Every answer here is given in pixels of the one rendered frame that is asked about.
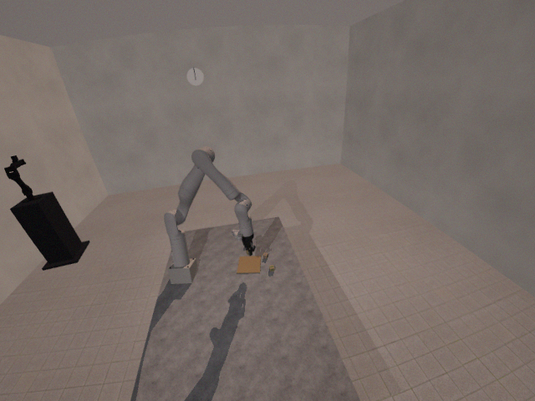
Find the tan flat mat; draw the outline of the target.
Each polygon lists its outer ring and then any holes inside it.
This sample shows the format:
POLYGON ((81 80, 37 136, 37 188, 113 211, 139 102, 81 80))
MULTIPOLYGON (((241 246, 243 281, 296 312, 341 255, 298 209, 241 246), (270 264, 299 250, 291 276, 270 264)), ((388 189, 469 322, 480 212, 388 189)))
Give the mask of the tan flat mat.
POLYGON ((260 273, 261 256, 240 256, 237 273, 260 273))

